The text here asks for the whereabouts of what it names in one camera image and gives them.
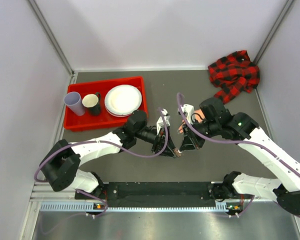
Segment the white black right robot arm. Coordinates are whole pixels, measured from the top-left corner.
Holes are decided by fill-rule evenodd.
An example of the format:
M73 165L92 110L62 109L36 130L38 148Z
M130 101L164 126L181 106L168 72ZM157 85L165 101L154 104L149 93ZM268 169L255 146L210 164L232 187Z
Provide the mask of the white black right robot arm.
M288 213L300 218L300 163L278 146L260 125L243 112L232 115L220 99L211 97L200 105L204 119L194 118L194 107L184 104L184 96L176 96L178 113L184 120L183 134L195 149L201 148L199 141L236 145L253 155L270 170L275 178L250 176L232 171L223 178L217 191L222 199L239 195L251 195L268 199Z

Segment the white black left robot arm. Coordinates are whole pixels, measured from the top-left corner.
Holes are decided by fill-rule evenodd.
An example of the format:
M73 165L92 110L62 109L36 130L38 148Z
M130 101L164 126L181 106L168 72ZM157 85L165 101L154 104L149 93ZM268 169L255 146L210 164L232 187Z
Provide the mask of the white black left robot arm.
M137 140L151 144L153 157L178 157L178 149L170 136L169 119L168 112L161 109L156 126L148 126L147 114L135 110L123 126L101 137L73 143L59 140L41 162L40 170L55 192L72 188L99 198L105 190L103 181L93 171L80 170L80 166L106 155L128 152Z

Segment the nail polish bottle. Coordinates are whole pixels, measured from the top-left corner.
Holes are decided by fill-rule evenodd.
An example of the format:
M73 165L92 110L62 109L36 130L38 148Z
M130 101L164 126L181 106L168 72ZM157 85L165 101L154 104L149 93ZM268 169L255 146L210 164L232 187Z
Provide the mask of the nail polish bottle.
M175 148L175 149L173 150L173 154L174 154L174 157L175 157L175 158L179 158L179 157L181 157L182 152L180 152L177 148Z

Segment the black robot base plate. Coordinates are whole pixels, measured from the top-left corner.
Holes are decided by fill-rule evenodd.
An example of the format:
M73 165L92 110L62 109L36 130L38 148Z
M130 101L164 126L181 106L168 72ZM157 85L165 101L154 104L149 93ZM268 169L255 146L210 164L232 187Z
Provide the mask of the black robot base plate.
M99 198L112 208L214 207L209 182L109 182Z

